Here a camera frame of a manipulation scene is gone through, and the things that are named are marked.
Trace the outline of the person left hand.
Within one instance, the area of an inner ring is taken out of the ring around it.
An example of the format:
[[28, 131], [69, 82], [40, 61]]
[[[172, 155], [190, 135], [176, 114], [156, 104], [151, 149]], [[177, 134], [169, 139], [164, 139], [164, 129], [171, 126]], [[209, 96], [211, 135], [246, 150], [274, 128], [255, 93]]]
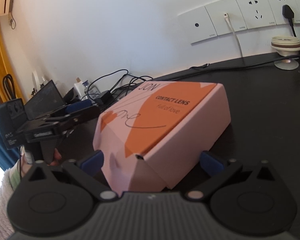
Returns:
[[[62, 155], [59, 153], [59, 151], [55, 148], [54, 154], [53, 154], [53, 160], [51, 163], [49, 163], [50, 166], [57, 166], [59, 162], [62, 160]], [[25, 150], [24, 146], [21, 146], [21, 161], [20, 161], [20, 171], [21, 176], [24, 177], [25, 174], [30, 170], [32, 167], [32, 155], [30, 152], [27, 152]]]

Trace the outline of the left white fleece sleeve forearm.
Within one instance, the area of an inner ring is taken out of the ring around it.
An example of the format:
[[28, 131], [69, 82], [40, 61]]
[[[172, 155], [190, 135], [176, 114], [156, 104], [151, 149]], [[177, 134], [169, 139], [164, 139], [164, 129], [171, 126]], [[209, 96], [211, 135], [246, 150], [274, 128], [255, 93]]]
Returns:
[[22, 159], [21, 157], [12, 168], [7, 169], [2, 179], [0, 187], [0, 239], [8, 239], [14, 233], [7, 215], [7, 203], [20, 183], [20, 163], [22, 163]]

